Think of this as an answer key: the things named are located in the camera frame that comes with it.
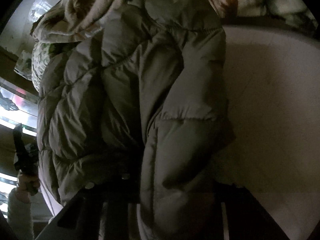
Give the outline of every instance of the window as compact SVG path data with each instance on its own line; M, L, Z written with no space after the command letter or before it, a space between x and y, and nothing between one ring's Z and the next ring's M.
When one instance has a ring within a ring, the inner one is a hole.
M8 212L8 194L16 187L17 178L0 173L0 210L5 218Z
M0 124L13 129L18 123L22 123L23 133L36 136L38 97L0 78Z

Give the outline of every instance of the hand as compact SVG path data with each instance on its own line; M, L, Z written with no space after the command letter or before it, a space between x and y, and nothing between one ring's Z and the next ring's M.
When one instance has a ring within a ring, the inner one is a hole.
M16 127L13 129L13 135L20 136L22 134L22 130L22 123L17 124Z
M15 192L16 198L23 203L30 203L30 192L28 191L28 184L36 189L40 187L38 176L28 176L19 171L17 189Z

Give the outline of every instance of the person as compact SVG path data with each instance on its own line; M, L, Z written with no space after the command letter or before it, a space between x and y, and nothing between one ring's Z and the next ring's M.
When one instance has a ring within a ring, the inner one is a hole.
M129 171L140 182L133 216L141 238L206 233L213 154L232 140L225 43L208 0L133 0L103 31L54 57L37 123L48 196L65 206L87 185Z
M7 222L19 240L33 240L33 221L31 216L30 192L27 184L40 188L38 176L28 176L21 172L18 174L17 187L8 195Z

